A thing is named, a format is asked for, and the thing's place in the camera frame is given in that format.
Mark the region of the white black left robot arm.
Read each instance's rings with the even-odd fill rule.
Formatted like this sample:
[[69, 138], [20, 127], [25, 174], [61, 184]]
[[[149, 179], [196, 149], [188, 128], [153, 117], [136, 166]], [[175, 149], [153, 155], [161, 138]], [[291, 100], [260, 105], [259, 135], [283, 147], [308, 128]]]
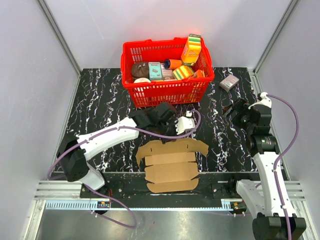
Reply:
[[103, 198], [109, 190], [106, 180], [88, 161], [109, 148], [138, 138], [140, 132], [134, 128], [158, 135], [177, 136], [176, 113], [173, 105], [162, 102], [155, 107], [130, 112], [121, 121], [101, 130], [79, 136], [64, 136], [56, 157], [66, 180], [88, 185], [96, 197]]

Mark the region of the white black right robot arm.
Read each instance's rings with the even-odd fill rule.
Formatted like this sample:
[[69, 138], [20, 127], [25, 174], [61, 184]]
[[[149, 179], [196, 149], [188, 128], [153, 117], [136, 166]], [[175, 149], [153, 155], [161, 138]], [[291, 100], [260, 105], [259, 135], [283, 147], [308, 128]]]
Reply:
[[297, 240], [307, 229], [306, 220], [297, 216], [281, 169], [281, 153], [270, 133], [272, 101], [267, 95], [249, 104], [243, 98], [223, 108], [223, 115], [246, 133], [246, 144], [257, 167], [262, 192], [252, 180], [235, 180], [227, 192], [241, 197], [252, 215], [252, 232], [256, 240]]

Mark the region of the brown cardboard box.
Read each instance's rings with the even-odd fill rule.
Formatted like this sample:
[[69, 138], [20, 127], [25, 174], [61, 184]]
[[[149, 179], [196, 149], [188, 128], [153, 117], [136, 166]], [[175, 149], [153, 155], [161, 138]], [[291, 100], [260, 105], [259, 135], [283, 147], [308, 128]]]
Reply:
[[138, 148], [136, 162], [145, 162], [145, 180], [152, 193], [192, 191], [199, 184], [196, 153], [207, 156], [209, 146], [192, 138], [162, 143], [152, 140]]

